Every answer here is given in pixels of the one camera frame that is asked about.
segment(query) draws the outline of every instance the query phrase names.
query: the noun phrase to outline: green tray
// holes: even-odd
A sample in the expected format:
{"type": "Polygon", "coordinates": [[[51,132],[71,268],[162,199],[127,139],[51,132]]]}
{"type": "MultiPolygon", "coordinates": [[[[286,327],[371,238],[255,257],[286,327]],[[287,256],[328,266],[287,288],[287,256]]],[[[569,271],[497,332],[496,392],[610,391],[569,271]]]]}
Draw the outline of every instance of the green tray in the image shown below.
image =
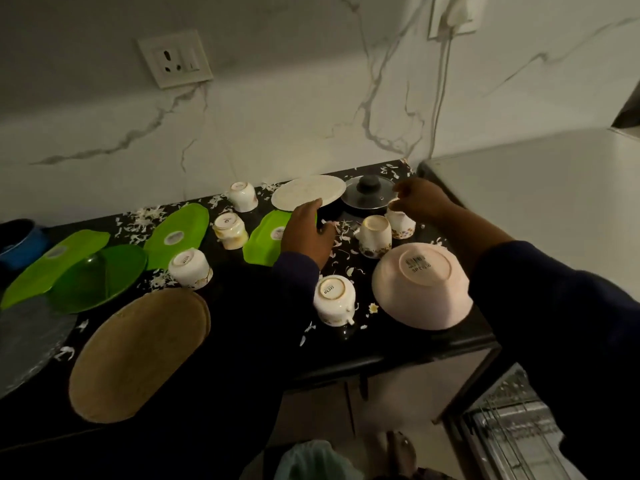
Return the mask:
{"type": "Polygon", "coordinates": [[[187,249],[200,247],[209,227],[209,211],[199,203],[176,210],[145,242],[147,269],[168,269],[169,261],[187,249]]]}
{"type": "Polygon", "coordinates": [[[71,266],[105,247],[110,236],[108,232],[89,229],[71,234],[28,266],[9,285],[0,308],[4,310],[27,298],[46,293],[71,266]]]}
{"type": "Polygon", "coordinates": [[[244,260],[249,264],[273,266],[280,256],[282,233],[290,218],[291,212],[270,211],[242,248],[244,260]]]}
{"type": "Polygon", "coordinates": [[[76,314],[116,298],[145,270],[147,254],[139,246],[105,248],[77,262],[47,292],[51,307],[76,314]]]}

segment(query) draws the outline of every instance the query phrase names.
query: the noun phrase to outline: black lid knob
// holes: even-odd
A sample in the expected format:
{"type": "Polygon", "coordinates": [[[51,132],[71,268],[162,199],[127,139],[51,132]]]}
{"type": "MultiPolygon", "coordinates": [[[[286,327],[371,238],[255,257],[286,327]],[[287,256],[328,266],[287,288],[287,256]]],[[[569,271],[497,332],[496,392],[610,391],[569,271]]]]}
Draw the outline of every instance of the black lid knob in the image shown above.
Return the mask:
{"type": "Polygon", "coordinates": [[[375,175],[363,175],[358,180],[356,189],[361,194],[373,194],[380,190],[380,180],[375,175]]]}

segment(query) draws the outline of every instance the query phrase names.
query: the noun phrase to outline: white marble backsplash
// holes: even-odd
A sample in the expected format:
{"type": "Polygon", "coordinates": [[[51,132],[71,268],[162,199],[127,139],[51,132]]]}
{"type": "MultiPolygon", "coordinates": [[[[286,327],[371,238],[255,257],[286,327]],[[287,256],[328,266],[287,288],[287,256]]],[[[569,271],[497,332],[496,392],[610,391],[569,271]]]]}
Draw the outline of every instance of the white marble backsplash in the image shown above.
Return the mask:
{"type": "MultiPolygon", "coordinates": [[[[0,29],[17,67],[0,75],[0,221],[55,225],[428,153],[432,0],[48,3],[11,0],[17,21],[0,29]],[[132,40],[184,28],[215,79],[161,91],[132,40]]],[[[481,30],[452,42],[435,155],[610,125],[640,78],[639,39],[640,0],[490,0],[481,30]]]]}

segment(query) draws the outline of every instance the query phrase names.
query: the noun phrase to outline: wire rack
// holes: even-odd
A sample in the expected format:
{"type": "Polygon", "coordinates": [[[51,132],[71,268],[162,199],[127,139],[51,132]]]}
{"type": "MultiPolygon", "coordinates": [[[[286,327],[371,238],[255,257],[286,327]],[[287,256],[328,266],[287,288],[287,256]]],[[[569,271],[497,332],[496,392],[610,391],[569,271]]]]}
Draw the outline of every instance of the wire rack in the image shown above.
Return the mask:
{"type": "Polygon", "coordinates": [[[517,370],[484,398],[473,420],[494,469],[507,480],[585,480],[562,456],[562,432],[517,370]]]}

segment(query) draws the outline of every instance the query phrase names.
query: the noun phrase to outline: blue container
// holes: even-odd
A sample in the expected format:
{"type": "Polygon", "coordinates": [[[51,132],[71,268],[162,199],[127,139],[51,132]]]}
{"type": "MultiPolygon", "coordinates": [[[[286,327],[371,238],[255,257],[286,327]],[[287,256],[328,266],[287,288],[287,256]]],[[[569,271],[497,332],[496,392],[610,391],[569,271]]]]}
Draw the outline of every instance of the blue container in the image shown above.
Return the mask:
{"type": "Polygon", "coordinates": [[[0,266],[17,271],[36,261],[49,248],[49,238],[30,219],[0,224],[0,266]]]}

